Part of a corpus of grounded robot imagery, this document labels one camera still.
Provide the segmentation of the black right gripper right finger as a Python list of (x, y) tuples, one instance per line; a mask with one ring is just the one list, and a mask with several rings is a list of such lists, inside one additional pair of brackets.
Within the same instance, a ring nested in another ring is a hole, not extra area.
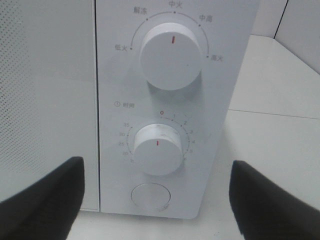
[(229, 202), (246, 240), (318, 240), (320, 211), (242, 160), (232, 163)]

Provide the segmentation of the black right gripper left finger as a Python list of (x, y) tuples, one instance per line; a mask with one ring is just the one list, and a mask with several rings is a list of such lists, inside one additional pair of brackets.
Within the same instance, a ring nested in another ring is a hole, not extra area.
[(80, 156), (66, 160), (45, 177), (0, 204), (2, 240), (65, 240), (85, 193)]

